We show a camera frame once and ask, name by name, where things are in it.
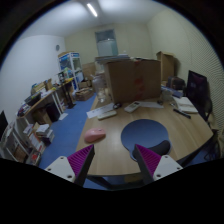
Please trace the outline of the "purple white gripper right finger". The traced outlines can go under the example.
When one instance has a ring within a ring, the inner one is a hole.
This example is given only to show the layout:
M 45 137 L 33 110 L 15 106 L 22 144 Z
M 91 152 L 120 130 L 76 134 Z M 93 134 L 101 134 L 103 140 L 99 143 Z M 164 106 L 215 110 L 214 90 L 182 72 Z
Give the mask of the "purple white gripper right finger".
M 133 154 L 142 173 L 143 182 L 146 185 L 182 169 L 182 166 L 169 155 L 160 156 L 138 144 L 135 145 Z

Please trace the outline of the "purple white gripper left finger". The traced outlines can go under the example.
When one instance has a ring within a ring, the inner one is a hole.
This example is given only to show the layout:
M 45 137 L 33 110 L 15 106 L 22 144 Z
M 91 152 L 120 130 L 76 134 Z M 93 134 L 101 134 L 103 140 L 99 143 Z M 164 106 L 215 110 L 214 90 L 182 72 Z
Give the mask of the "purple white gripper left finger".
M 94 145 L 89 145 L 68 157 L 59 156 L 46 168 L 46 171 L 82 186 L 94 155 Z

